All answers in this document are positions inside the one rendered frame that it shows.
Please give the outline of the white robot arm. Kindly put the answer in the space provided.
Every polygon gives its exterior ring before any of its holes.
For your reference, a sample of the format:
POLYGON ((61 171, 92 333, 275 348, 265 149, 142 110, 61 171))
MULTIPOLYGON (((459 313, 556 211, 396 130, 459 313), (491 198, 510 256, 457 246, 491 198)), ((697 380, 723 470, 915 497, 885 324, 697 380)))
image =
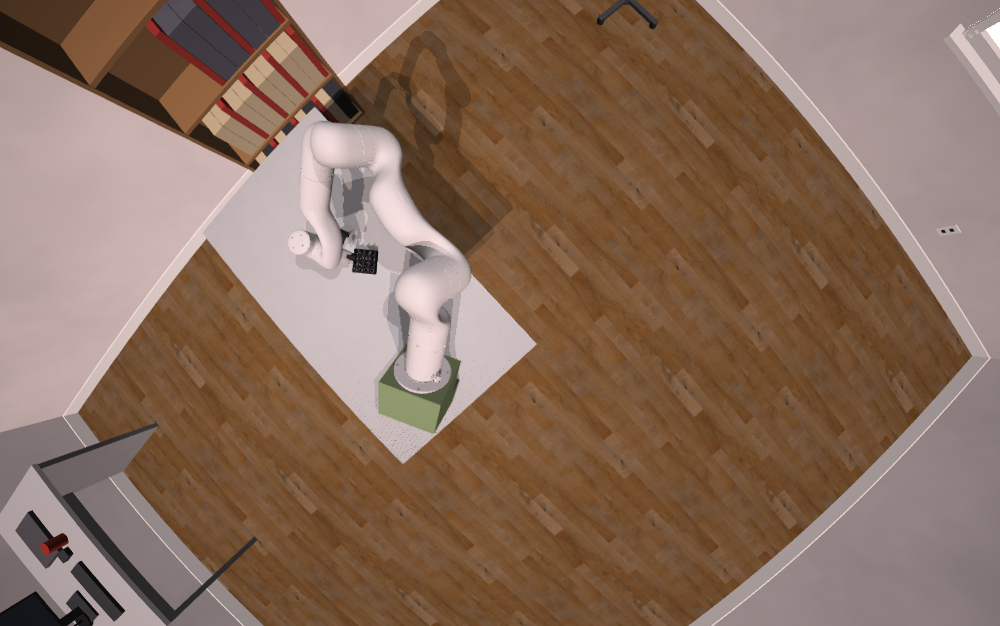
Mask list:
POLYGON ((330 121, 315 124, 308 126, 302 139, 299 207, 317 234, 295 230, 288 247, 326 269, 336 268, 345 239, 356 228, 348 224, 340 228, 330 210, 334 169, 328 167, 368 168, 374 175, 369 201, 381 224, 395 241, 424 260, 403 271, 395 284, 395 299, 410 321, 407 350, 396 360, 394 376, 410 392, 436 392, 451 376, 444 357, 451 318, 442 305, 468 286, 470 264, 418 210, 403 181, 402 148, 390 131, 330 121))

